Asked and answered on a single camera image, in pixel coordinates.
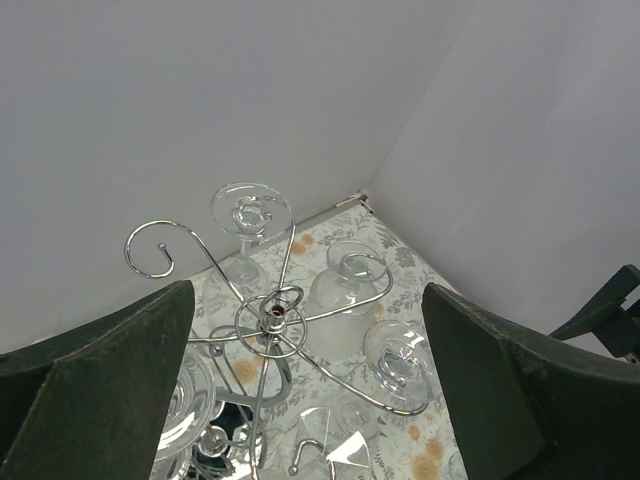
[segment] wine glass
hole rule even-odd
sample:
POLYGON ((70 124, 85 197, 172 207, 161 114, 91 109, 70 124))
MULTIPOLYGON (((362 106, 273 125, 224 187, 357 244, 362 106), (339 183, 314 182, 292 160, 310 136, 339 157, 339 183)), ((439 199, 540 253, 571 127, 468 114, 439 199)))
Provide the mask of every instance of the wine glass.
MULTIPOLYGON (((327 269, 314 279, 306 316, 324 313, 366 300, 378 293, 374 282, 386 263, 371 247, 353 240, 333 243, 327 250, 327 269)), ((326 360, 340 360, 360 351, 362 339, 374 320, 378 302, 309 323, 307 350, 326 360)))
POLYGON ((435 366, 427 339, 417 329, 396 320, 383 320, 367 331, 362 349, 378 383, 396 398, 411 403, 433 399, 430 378, 435 366))
MULTIPOLYGON (((228 265, 223 264, 229 281, 246 298, 271 291, 267 273, 249 256, 249 248, 253 242, 275 238, 291 225, 289 202, 267 185, 232 183, 213 196, 211 212, 225 232, 241 240, 240 253, 228 265)), ((217 273, 212 272, 209 282, 219 284, 220 279, 216 277, 217 273)))
POLYGON ((215 380, 204 358, 187 346, 178 373, 155 462, 190 447, 205 429, 215 406, 215 380))

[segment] metal scroll arm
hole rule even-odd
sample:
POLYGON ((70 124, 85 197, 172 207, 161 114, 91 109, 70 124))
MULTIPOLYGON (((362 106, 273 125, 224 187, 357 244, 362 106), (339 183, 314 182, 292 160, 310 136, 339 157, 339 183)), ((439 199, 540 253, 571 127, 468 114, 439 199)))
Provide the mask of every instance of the metal scroll arm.
MULTIPOLYGON (((294 348, 295 347, 293 342, 291 342, 291 340, 289 340, 284 335, 280 335, 279 338, 280 338, 281 341, 286 343, 290 348, 294 348)), ((333 380, 334 382, 336 382, 341 387, 346 388, 347 390, 349 390, 354 395, 360 397, 362 400, 366 401, 367 403, 370 403, 374 407, 377 407, 377 408, 379 408, 381 410, 384 410, 385 412, 393 413, 395 415, 402 416, 402 417, 415 417, 416 415, 420 415, 422 412, 424 412, 427 409, 427 407, 429 406, 429 402, 424 402, 424 403, 420 404, 419 406, 417 406, 416 408, 414 408, 412 410, 400 410, 398 408, 391 407, 391 406, 389 406, 389 405, 387 405, 385 403, 380 402, 379 400, 376 400, 375 398, 371 398, 366 393, 364 393, 361 390, 357 389, 353 385, 345 382, 344 380, 342 380, 337 375, 334 375, 329 370, 327 370, 325 367, 323 367, 318 362, 316 362, 313 358, 311 358, 304 350, 300 349, 296 353, 305 362, 309 363, 313 368, 318 370, 325 377, 333 380)))
MULTIPOLYGON (((144 223, 144 224, 140 225, 138 228, 136 228, 133 232, 131 232, 129 234, 129 236, 127 237, 127 241, 124 244, 124 258, 127 261, 127 265, 129 265, 131 270, 136 272, 138 275, 143 276, 144 278, 150 278, 150 279, 165 278, 165 277, 168 277, 169 275, 171 275, 173 273, 173 271, 175 269, 175 266, 176 266, 176 262, 173 260, 173 257, 171 256, 171 254, 167 250, 167 246, 164 243, 159 243, 158 244, 158 250, 160 250, 162 252, 162 255, 164 256, 164 258, 166 259, 167 263, 169 264, 169 267, 167 268, 167 270, 165 270, 162 273, 147 273, 144 270, 141 270, 135 264, 133 259, 131 258, 131 243, 133 242, 133 239, 142 230, 144 230, 145 228, 148 228, 148 227, 152 227, 154 225, 170 225, 172 227, 177 227, 180 230, 184 230, 189 235, 191 235, 191 237, 196 241, 196 243, 198 244, 198 246, 200 247, 202 252, 207 256, 207 258, 209 259, 209 262, 211 262, 211 265, 213 266, 213 268, 216 269, 216 272, 218 273, 218 275, 220 275, 220 277, 222 278, 224 283, 227 285, 229 290, 231 290, 231 292, 233 292, 233 294, 236 296, 236 298, 240 302, 244 302, 244 300, 245 300, 244 296, 233 285, 233 283, 231 283, 229 278, 222 271, 222 268, 220 268, 220 265, 218 265, 218 262, 216 262, 216 259, 213 258, 213 255, 211 255, 211 252, 209 251, 209 249, 207 248, 205 243, 202 241, 202 239, 198 236, 198 234, 196 232, 194 232, 193 230, 191 230, 189 227, 187 227, 185 225, 182 225, 180 223, 174 222, 173 220, 154 220, 152 222, 147 222, 147 223, 144 223)), ((253 307, 249 306, 248 309, 257 318, 260 318, 260 314, 253 307)))

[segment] glass base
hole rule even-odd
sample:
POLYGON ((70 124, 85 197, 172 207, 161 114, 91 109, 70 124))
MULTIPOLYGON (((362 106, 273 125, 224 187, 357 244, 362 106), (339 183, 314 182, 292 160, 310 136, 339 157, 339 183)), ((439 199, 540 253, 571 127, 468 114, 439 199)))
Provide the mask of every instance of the glass base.
POLYGON ((385 320, 369 329, 363 350, 371 374, 385 390, 422 403, 433 398, 429 377, 434 368, 425 345, 426 338, 408 325, 385 320))
POLYGON ((271 281, 267 272, 252 258, 236 258, 224 273, 245 297, 254 297, 271 291, 271 281))
POLYGON ((451 480, 466 480, 467 478, 467 471, 464 468, 460 452, 454 453, 449 459, 449 477, 451 480))
POLYGON ((160 435, 156 460, 172 457, 190 446, 205 429, 214 405, 213 373, 204 358, 187 347, 160 435))
MULTIPOLYGON (((221 268, 225 272, 225 275, 229 276, 229 274, 233 272, 233 264, 235 261, 236 259, 228 259, 222 262, 221 268)), ((230 280, 245 298, 271 292, 272 286, 266 272, 262 270, 262 273, 257 273, 258 274, 253 277, 245 277, 246 280, 250 280, 245 281, 245 283, 238 281, 237 278, 230 280)), ((239 301, 222 280, 222 277, 220 277, 214 269, 211 269, 202 285, 202 304, 205 309, 208 329, 206 333, 198 331, 197 334, 200 336, 208 336, 212 329, 222 325, 229 325, 229 311, 235 313, 239 306, 239 301)))
POLYGON ((182 480, 191 464, 190 450, 184 449, 174 456, 153 462, 149 480, 182 480))

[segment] metal rod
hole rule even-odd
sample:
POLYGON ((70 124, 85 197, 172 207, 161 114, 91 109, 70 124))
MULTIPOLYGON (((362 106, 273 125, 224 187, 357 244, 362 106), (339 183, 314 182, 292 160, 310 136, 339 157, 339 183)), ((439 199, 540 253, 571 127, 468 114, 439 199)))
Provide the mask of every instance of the metal rod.
MULTIPOLYGON (((244 386, 242 386, 242 382, 240 382, 240 379, 238 378, 238 375, 236 374, 235 370, 231 366, 231 362, 229 362, 229 357, 227 357, 227 351, 225 350, 224 345, 221 348, 222 348, 222 358, 224 359, 225 363, 227 364, 227 368, 231 372, 231 375, 233 376, 233 378, 236 381, 236 383, 240 386, 240 390, 242 391, 242 393, 245 396, 247 396, 247 391, 244 389, 244 386)), ((218 367, 218 371, 220 372, 220 376, 222 377, 222 379, 224 380, 225 385, 227 386, 227 390, 229 390, 230 394, 233 394, 233 389, 231 388, 231 385, 229 384, 229 382, 225 378, 224 374, 222 373, 222 370, 220 369, 220 366, 218 365, 218 362, 216 362, 216 366, 218 367)), ((244 423, 248 424, 249 423, 249 417, 248 417, 247 413, 244 411, 244 406, 238 404, 238 410, 240 411, 240 415, 242 415, 242 419, 244 420, 244 423)))
POLYGON ((282 262, 282 270, 280 270, 280 281, 278 281, 278 289, 284 286, 284 278, 287 275, 287 268, 289 267, 289 259, 291 258, 291 249, 293 248, 293 241, 296 236, 296 224, 291 217, 291 233, 289 234, 289 241, 287 242, 287 250, 284 253, 284 261, 282 262))
MULTIPOLYGON (((269 338, 267 339, 267 346, 265 347, 265 351, 267 353, 271 352, 272 345, 273 337, 269 336, 269 338)), ((256 408, 253 412, 251 432, 249 433, 249 464, 251 467, 251 478, 253 480, 260 480, 260 475, 258 474, 258 459, 256 458, 256 442, 258 441, 260 409, 262 408, 262 399, 264 397, 264 387, 267 381, 267 370, 269 369, 269 362, 269 358, 265 358, 264 362, 262 362, 262 369, 260 370, 260 380, 258 380, 258 392, 256 393, 256 408)))
MULTIPOLYGON (((216 327, 211 331, 211 335, 214 335, 216 332, 218 332, 220 330, 228 330, 230 328, 233 328, 233 327, 229 327, 229 326, 225 326, 225 325, 220 326, 220 327, 216 327)), ((287 362, 287 359, 286 358, 282 358, 282 354, 283 354, 282 349, 280 348, 279 345, 273 345, 271 347, 271 349, 275 352, 276 357, 278 357, 275 360, 275 364, 276 364, 276 367, 278 368, 278 373, 280 374, 281 386, 280 386, 280 390, 278 391, 277 394, 273 395, 272 397, 265 398, 263 400, 262 406, 264 408, 271 408, 271 407, 274 407, 274 406, 279 405, 280 403, 284 402, 285 399, 291 393, 291 388, 292 388, 292 384, 293 384, 293 376, 291 374, 291 367, 289 367, 289 363, 287 362)), ((217 358, 222 356, 223 359, 226 362, 227 369, 232 374, 235 374, 235 371, 233 370, 233 367, 231 366, 231 363, 229 362, 229 357, 227 356, 227 352, 226 352, 226 349, 224 348, 224 344, 222 344, 222 345, 211 345, 209 347, 209 355, 211 356, 211 358, 213 359, 214 363, 216 364, 216 368, 218 369, 218 372, 220 373, 220 376, 222 377, 222 381, 225 383, 225 385, 227 387, 227 393, 224 392, 224 389, 222 389, 222 387, 218 389, 217 398, 220 399, 220 400, 224 400, 226 402, 235 403, 239 407, 241 405, 244 405, 244 406, 247 406, 247 407, 255 408, 256 398, 249 396, 249 394, 247 393, 246 389, 242 386, 242 383, 239 383, 238 385, 240 385, 240 390, 243 392, 243 395, 235 393, 233 391, 233 389, 231 388, 231 385, 227 381, 226 376, 224 375, 222 369, 220 368, 220 365, 218 364, 217 358)))
POLYGON ((191 465, 193 465, 193 468, 196 469, 198 475, 200 475, 205 480, 216 480, 213 475, 207 472, 207 470, 202 465, 200 465, 200 462, 198 462, 195 454, 192 454, 191 456, 191 465))
MULTIPOLYGON (((291 342, 291 340, 289 340, 284 335, 280 335, 279 339, 281 341, 283 341, 284 343, 286 343, 287 345, 289 345, 290 348, 294 348, 295 345, 293 344, 293 342, 291 342)), ((371 398, 366 393, 362 392, 361 390, 358 390, 353 385, 350 385, 349 383, 345 382, 344 380, 342 380, 337 375, 334 375, 329 370, 327 370, 325 367, 323 367, 318 362, 316 362, 309 355, 307 355, 307 353, 304 350, 299 350, 298 351, 298 355, 303 360, 305 360, 307 363, 309 363, 313 368, 315 368, 320 373, 322 373, 325 377, 333 380, 334 382, 336 382, 341 387, 346 388, 347 390, 349 390, 354 395, 357 395, 358 397, 360 397, 364 401, 370 403, 374 407, 377 407, 377 408, 379 408, 381 410, 384 410, 385 412, 393 413, 395 415, 399 415, 399 416, 402 416, 402 417, 415 417, 416 415, 420 415, 422 412, 424 412, 427 409, 427 407, 429 406, 429 402, 424 402, 424 403, 422 403, 421 405, 419 405, 418 407, 416 407, 416 408, 414 408, 412 410, 400 410, 400 409, 394 408, 394 407, 392 407, 390 405, 387 405, 385 403, 382 403, 382 402, 376 400, 375 398, 371 398)))
MULTIPOLYGON (((262 332, 255 330, 251 333, 242 334, 242 338, 253 338, 253 337, 259 337, 260 335, 262 335, 262 332)), ((224 337, 216 337, 216 338, 189 337, 187 342, 189 343, 228 343, 228 342, 235 342, 236 340, 239 340, 238 335, 235 333, 232 333, 229 335, 225 335, 224 337)))
MULTIPOLYGON (((224 358, 225 362, 227 362, 227 365, 229 365, 229 370, 234 373, 234 377, 235 377, 235 372, 233 372, 233 368, 231 368, 230 364, 229 364, 229 359, 227 358, 227 353, 224 351, 224 346, 221 347, 222 348, 222 358, 224 358)), ((224 382, 224 384, 227 386, 227 390, 229 391, 230 394, 233 394, 233 390, 231 389, 231 385, 229 384, 227 378, 225 377, 224 373, 222 373, 222 369, 220 368, 220 364, 218 363, 218 361, 216 360, 215 356, 211 356, 213 363, 215 364, 216 368, 218 369, 218 372, 220 373, 220 376, 222 377, 222 381, 224 382)), ((238 385, 240 385, 240 388, 242 389, 243 393, 246 395, 246 391, 244 390, 244 387, 242 387, 242 384, 240 383, 239 380, 238 381, 238 385)), ((244 420, 244 423, 249 424, 249 417, 247 416, 246 412, 244 411, 244 407, 242 405, 238 405, 238 410, 240 411, 240 415, 242 416, 242 419, 244 420)), ((246 441, 244 442, 232 442, 232 441, 228 441, 226 442, 226 444, 228 446, 244 446, 244 444, 246 444, 246 441)))
POLYGON ((233 473, 236 472, 236 467, 233 466, 233 463, 231 463, 231 460, 229 460, 226 455, 222 455, 220 458, 222 459, 222 462, 224 463, 224 466, 227 469, 227 471, 231 471, 233 473))

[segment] clear glass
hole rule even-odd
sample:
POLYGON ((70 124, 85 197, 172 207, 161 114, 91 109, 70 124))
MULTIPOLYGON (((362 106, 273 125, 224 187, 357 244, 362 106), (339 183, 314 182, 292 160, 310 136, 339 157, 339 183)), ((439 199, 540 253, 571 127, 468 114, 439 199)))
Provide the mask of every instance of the clear glass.
POLYGON ((326 405, 308 408, 296 418, 291 431, 295 437, 293 445, 287 446, 292 451, 282 478, 328 480, 332 470, 341 480, 370 478, 371 457, 379 438, 378 418, 373 407, 360 399, 340 394, 326 405), (309 440, 315 446, 300 448, 309 440))
POLYGON ((415 404, 433 398, 435 366, 426 337, 412 326, 378 322, 366 333, 362 349, 372 375, 392 395, 415 404))
POLYGON ((191 464, 191 450, 184 449, 163 460, 155 460, 149 480, 182 480, 191 464))
MULTIPOLYGON (((381 255, 352 240, 336 242, 329 247, 327 266, 329 268, 320 272, 311 285, 304 307, 306 316, 371 298, 378 293, 374 282, 384 276, 386 269, 381 255)), ((377 305, 373 302, 309 323, 305 348, 326 360, 340 360, 359 352, 377 305)))
POLYGON ((451 480, 467 480, 467 471, 464 468, 460 452, 454 453, 449 459, 449 478, 451 480))
MULTIPOLYGON (((229 280, 245 297, 269 292, 269 277, 249 257, 249 249, 253 242, 274 238, 290 226, 292 213, 287 200, 266 185, 233 183, 216 192, 211 200, 211 212, 223 230, 241 240, 240 253, 223 266, 229 280)), ((224 288, 222 280, 212 272, 205 284, 205 295, 215 295, 224 288)))
POLYGON ((215 380, 204 358, 187 347, 162 429, 156 461, 191 446, 207 426, 215 406, 215 380))

